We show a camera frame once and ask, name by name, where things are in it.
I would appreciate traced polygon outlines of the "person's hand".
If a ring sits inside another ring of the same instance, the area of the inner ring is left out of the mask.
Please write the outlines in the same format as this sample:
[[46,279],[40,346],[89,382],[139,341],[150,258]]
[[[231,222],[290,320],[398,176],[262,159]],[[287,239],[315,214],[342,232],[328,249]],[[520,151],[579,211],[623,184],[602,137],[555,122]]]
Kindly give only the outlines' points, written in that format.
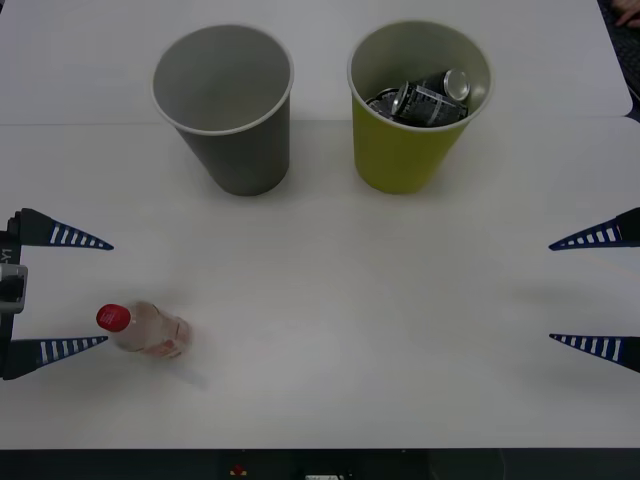
[[617,26],[639,28],[640,0],[614,0],[612,8],[618,13]]

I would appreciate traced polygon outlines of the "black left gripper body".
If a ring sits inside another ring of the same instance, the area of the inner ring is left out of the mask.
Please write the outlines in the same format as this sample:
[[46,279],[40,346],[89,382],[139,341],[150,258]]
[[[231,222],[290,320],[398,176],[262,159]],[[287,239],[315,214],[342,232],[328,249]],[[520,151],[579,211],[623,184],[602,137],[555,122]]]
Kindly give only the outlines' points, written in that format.
[[[19,214],[16,213],[7,221],[7,226],[1,228],[1,265],[19,264],[21,259],[21,244],[19,242]],[[13,335],[15,309],[1,308],[1,378],[9,359],[9,345]]]

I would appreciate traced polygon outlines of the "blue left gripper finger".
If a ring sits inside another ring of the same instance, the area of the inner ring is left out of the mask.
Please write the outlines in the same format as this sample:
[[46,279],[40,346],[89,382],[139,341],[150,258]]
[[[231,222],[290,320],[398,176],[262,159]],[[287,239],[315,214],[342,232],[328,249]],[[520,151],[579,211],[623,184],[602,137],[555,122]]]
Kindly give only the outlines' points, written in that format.
[[20,378],[37,369],[87,351],[107,340],[107,336],[92,336],[11,341],[2,379]]
[[113,250],[103,239],[33,209],[20,211],[20,241],[26,246]]

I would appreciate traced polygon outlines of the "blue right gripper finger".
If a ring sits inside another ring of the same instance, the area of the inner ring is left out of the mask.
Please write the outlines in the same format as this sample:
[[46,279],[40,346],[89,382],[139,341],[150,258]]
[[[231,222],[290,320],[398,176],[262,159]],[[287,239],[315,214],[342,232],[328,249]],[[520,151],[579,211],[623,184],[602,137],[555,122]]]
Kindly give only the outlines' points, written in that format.
[[549,334],[558,343],[574,350],[595,356],[640,372],[640,345],[635,336],[576,336],[569,334]]
[[571,234],[549,246],[550,250],[638,248],[639,208]]

